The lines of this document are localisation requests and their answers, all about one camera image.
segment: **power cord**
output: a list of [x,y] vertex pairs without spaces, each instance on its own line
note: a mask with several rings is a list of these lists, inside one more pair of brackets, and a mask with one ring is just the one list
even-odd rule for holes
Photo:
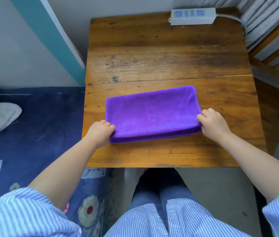
[[238,17],[231,16],[231,15],[225,15],[225,14],[216,14],[216,16],[217,17],[226,17],[226,18],[230,18],[230,19],[233,19],[235,21],[240,22],[242,24],[242,26],[244,27],[244,37],[246,39],[248,31],[247,31],[246,23],[242,19],[240,19]]

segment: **blue and white striped shirt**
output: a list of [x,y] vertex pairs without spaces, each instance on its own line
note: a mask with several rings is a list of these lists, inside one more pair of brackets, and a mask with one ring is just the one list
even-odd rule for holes
[[[263,213],[279,236],[279,197]],[[190,199],[169,200],[167,216],[169,231],[154,204],[142,205],[127,211],[105,236],[248,236]],[[81,236],[81,228],[43,194],[21,188],[0,197],[0,236]]]

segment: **hand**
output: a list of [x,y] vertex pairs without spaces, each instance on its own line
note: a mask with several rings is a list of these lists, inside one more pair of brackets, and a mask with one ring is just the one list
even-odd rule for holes
[[201,113],[197,115],[197,120],[203,125],[202,133],[206,137],[215,142],[219,142],[225,136],[232,134],[220,113],[212,108],[203,110]]
[[93,123],[84,139],[94,142],[96,148],[104,147],[108,143],[110,135],[114,132],[115,126],[105,120]]

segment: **gray floor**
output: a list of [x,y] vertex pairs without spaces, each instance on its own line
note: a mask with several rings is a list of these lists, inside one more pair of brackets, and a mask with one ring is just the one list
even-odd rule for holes
[[[252,236],[261,236],[252,183],[240,168],[176,168],[196,199],[217,219]],[[129,208],[144,169],[116,168],[112,193],[118,217]]]

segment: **table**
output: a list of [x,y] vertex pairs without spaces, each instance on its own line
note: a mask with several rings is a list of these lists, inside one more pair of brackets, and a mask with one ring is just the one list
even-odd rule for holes
[[[170,13],[92,19],[86,66],[82,136],[105,119],[108,97],[180,86],[196,87],[201,109],[214,108],[232,132],[266,150],[255,84],[242,27],[173,26]],[[201,133],[147,142],[108,144],[88,167],[237,167]]]

